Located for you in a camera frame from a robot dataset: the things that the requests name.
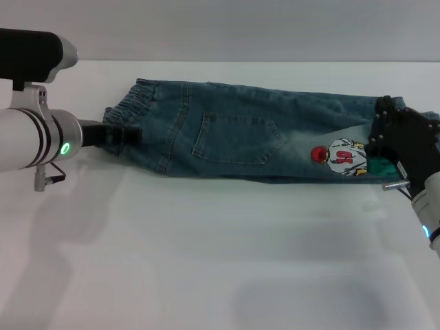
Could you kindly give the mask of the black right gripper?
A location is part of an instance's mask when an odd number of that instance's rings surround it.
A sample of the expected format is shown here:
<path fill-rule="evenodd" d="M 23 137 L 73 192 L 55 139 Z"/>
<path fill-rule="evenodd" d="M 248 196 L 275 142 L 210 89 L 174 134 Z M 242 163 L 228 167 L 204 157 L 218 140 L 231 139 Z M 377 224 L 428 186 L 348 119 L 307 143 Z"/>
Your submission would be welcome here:
<path fill-rule="evenodd" d="M 366 158 L 369 173 L 406 180 L 410 194 L 420 193 L 426 179 L 439 172 L 439 120 L 379 97 Z"/>

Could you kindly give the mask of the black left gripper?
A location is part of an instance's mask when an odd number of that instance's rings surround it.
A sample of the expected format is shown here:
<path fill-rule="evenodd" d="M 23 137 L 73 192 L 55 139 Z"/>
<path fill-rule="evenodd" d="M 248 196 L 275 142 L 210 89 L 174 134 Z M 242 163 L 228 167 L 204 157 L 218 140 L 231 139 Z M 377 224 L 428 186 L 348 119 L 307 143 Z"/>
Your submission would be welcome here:
<path fill-rule="evenodd" d="M 82 147 L 106 146 L 110 144 L 140 144 L 142 130 L 110 126 L 95 120 L 79 120 L 82 130 Z"/>

